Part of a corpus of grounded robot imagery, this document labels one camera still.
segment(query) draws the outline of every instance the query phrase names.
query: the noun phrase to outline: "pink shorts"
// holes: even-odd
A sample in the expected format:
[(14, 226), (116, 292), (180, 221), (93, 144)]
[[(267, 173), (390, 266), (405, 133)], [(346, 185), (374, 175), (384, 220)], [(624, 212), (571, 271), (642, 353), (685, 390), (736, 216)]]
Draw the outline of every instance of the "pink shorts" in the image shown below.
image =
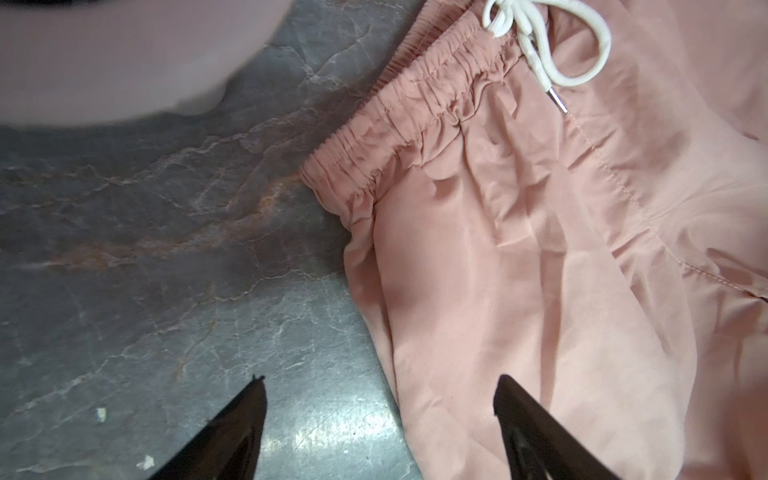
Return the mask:
[(303, 178), (428, 480), (509, 478), (502, 373), (626, 480), (768, 478), (768, 4), (589, 3), (563, 115), (483, 1), (428, 0)]

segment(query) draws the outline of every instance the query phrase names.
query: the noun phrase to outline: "waistband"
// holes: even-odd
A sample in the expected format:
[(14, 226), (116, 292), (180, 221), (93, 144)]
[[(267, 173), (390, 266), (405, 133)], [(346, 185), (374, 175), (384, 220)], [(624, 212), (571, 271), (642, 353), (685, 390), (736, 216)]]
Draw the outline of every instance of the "waistband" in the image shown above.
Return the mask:
[(427, 0), (369, 100), (304, 163), (301, 176), (320, 203), (349, 227), (353, 201), (396, 152), (471, 90), (475, 79), (521, 52), (514, 37), (482, 28), (484, 2)]

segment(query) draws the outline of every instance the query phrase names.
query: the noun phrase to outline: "white rounded object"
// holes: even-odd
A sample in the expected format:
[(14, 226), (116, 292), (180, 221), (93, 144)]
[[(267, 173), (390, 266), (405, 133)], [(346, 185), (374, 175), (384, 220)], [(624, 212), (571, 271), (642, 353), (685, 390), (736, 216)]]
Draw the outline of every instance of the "white rounded object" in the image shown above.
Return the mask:
[(220, 99), (289, 7), (290, 0), (0, 4), (0, 124), (96, 124), (187, 111), (190, 102), (200, 110)]

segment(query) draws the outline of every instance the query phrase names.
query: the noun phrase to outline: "drawstring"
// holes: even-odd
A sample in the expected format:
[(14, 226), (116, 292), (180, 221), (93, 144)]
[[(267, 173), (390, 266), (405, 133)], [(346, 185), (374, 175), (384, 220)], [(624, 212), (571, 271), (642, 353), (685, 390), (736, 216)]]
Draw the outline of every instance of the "drawstring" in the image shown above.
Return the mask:
[[(549, 50), (544, 18), (541, 17), (541, 13), (534, 2), (562, 8), (584, 20), (584, 23), (594, 31), (594, 35), (598, 38), (600, 56), (590, 71), (579, 77), (566, 77), (558, 70), (552, 61), (552, 53)], [(491, 20), (491, 8), (494, 5), (498, 5), (498, 11)], [(608, 25), (599, 13), (579, 0), (488, 0), (485, 3), (482, 12), (482, 26), (493, 33), (494, 37), (506, 35), (515, 21), (518, 26), (518, 43), (531, 66), (531, 70), (538, 79), (538, 83), (563, 113), (568, 113), (568, 109), (563, 105), (558, 94), (554, 92), (552, 84), (575, 87), (590, 81), (600, 73), (608, 60), (608, 53), (611, 52), (611, 30), (608, 29)]]

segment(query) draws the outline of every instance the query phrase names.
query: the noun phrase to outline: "blurry white object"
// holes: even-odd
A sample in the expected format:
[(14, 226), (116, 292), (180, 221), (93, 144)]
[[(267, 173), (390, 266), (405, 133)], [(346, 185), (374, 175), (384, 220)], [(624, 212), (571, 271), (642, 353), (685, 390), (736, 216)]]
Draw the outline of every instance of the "blurry white object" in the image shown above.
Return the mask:
[(210, 110), (290, 3), (0, 3), (0, 124), (82, 125)]

